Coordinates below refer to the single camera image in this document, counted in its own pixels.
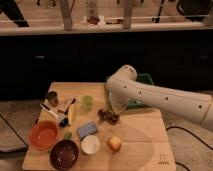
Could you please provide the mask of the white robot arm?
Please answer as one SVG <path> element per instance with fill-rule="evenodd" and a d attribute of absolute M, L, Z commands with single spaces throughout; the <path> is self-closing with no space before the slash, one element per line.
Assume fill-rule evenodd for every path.
<path fill-rule="evenodd" d="M 168 111 L 213 132 L 213 96 L 136 81 L 137 72 L 123 65 L 106 81 L 109 103 L 116 113 L 123 112 L 130 100 Z"/>

